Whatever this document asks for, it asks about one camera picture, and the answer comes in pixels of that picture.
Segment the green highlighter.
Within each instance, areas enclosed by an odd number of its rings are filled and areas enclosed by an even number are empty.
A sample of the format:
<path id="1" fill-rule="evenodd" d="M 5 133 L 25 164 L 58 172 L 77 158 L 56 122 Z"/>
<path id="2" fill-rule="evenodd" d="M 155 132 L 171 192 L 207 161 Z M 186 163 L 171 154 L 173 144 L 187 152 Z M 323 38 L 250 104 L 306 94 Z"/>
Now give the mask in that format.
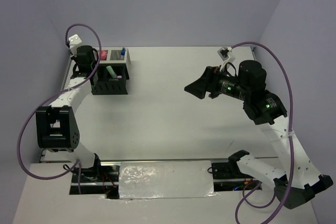
<path id="1" fill-rule="evenodd" d="M 109 75 L 111 76 L 111 78 L 113 78 L 113 79 L 118 78 L 118 75 L 115 73 L 115 71 L 113 70 L 113 68 L 111 66 L 107 66 L 106 70 L 109 73 Z"/>

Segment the pink cap bottle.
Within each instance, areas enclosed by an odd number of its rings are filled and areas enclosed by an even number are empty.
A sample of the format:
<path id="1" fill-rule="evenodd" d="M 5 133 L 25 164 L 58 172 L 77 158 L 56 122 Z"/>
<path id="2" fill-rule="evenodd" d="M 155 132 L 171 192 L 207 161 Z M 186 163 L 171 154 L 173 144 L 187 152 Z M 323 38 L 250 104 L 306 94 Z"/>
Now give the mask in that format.
<path id="1" fill-rule="evenodd" d="M 108 56 L 108 51 L 107 50 L 102 50 L 101 51 L 101 60 L 106 60 Z"/>

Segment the blue cap spray bottle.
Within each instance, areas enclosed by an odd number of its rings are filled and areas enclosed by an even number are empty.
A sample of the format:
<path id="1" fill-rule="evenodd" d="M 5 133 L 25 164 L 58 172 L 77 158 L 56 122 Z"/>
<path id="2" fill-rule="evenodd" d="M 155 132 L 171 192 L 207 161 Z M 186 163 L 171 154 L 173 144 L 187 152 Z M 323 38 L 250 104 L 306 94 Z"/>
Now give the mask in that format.
<path id="1" fill-rule="evenodd" d="M 120 56 L 121 56 L 122 58 L 124 58 L 124 56 L 125 56 L 125 51 L 126 51 L 126 49 L 125 49 L 125 48 L 122 48 L 122 50 L 121 50 L 121 52 L 120 52 Z"/>

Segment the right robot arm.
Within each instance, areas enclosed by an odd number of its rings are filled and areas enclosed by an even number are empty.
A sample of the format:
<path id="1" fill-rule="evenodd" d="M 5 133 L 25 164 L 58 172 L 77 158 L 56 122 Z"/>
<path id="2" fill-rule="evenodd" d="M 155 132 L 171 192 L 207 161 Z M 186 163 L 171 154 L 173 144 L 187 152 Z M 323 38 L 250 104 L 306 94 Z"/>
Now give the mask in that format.
<path id="1" fill-rule="evenodd" d="M 199 99 L 207 94 L 212 99 L 224 94 L 243 101 L 244 112 L 270 141 L 282 168 L 274 168 L 241 150 L 228 158 L 228 171 L 233 177 L 249 175 L 272 187 L 278 200 L 289 188 L 284 206 L 294 209 L 331 187 L 333 181 L 319 172 L 295 133 L 289 131 L 289 115 L 279 97 L 266 90 L 266 76 L 262 65 L 253 60 L 242 61 L 234 76 L 208 66 L 184 90 Z"/>

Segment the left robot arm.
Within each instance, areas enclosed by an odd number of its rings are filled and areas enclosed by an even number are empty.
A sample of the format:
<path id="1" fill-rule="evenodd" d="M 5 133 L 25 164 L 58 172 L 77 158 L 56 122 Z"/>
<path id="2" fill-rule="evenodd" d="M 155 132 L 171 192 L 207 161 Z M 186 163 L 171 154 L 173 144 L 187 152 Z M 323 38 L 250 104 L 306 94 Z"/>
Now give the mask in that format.
<path id="1" fill-rule="evenodd" d="M 71 162 L 80 160 L 81 168 L 75 168 L 73 173 L 95 182 L 102 177 L 103 168 L 98 155 L 80 143 L 75 113 L 98 80 L 96 74 L 89 78 L 97 65 L 98 51 L 91 46 L 80 46 L 73 60 L 75 66 L 66 92 L 50 105 L 40 106 L 35 113 L 37 143 L 50 152 L 65 151 Z"/>

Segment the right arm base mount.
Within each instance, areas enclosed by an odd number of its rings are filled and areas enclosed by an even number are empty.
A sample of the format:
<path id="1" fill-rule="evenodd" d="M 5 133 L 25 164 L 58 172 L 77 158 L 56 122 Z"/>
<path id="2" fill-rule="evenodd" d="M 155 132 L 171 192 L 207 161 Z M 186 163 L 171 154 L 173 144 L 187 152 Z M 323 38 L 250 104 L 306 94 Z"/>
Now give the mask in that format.
<path id="1" fill-rule="evenodd" d="M 212 174 L 215 192 L 241 191 L 245 186 L 252 190 L 259 183 L 250 175 L 235 172 L 229 162 L 211 163 L 207 172 Z"/>

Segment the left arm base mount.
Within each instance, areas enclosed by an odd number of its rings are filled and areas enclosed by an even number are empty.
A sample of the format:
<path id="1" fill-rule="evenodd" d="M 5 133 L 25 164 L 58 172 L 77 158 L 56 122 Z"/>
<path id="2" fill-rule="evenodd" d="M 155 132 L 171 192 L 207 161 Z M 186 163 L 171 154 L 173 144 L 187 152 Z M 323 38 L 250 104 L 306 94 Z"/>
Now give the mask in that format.
<path id="1" fill-rule="evenodd" d="M 101 174 L 96 178 L 80 176 L 78 187 L 78 174 L 72 172 L 69 195 L 101 195 L 106 199 L 119 199 L 119 165 L 102 165 Z"/>

